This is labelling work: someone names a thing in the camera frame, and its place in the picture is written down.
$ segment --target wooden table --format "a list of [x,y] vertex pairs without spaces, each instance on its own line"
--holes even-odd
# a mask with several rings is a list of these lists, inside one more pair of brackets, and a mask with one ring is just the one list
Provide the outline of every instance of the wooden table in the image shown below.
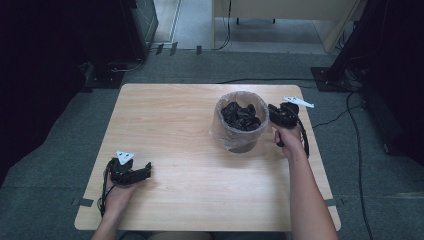
[[[230,0],[212,0],[212,48],[215,18],[228,17]],[[366,0],[231,0],[232,18],[313,20],[326,52],[332,52],[349,21],[359,21]]]
[[[102,173],[116,150],[133,152],[133,169],[152,162],[152,177],[133,196],[120,229],[290,231],[288,163],[273,134],[262,134],[255,148],[242,154],[225,150],[209,134],[220,97],[242,90],[274,105],[283,96],[302,98],[293,85],[124,85],[84,198],[97,201]],[[299,115],[318,187],[324,199],[332,199],[305,107]],[[340,229],[336,207],[329,210]],[[81,206],[75,226],[94,230],[100,220],[96,204]]]

